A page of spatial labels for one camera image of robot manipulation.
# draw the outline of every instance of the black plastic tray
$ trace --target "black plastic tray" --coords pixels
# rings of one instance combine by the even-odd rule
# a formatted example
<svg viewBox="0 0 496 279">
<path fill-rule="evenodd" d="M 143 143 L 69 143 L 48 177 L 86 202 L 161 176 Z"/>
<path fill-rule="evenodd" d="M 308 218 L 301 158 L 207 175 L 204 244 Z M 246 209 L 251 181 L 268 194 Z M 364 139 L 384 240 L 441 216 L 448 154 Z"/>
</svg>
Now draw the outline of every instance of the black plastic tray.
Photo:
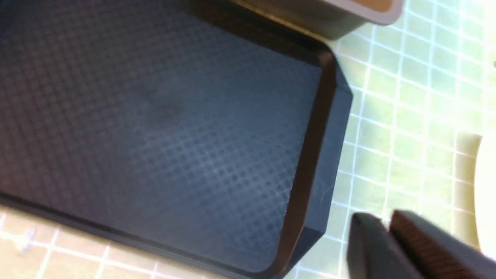
<svg viewBox="0 0 496 279">
<path fill-rule="evenodd" d="M 0 203 L 234 278 L 323 235 L 352 94 L 234 3 L 0 8 Z"/>
</svg>

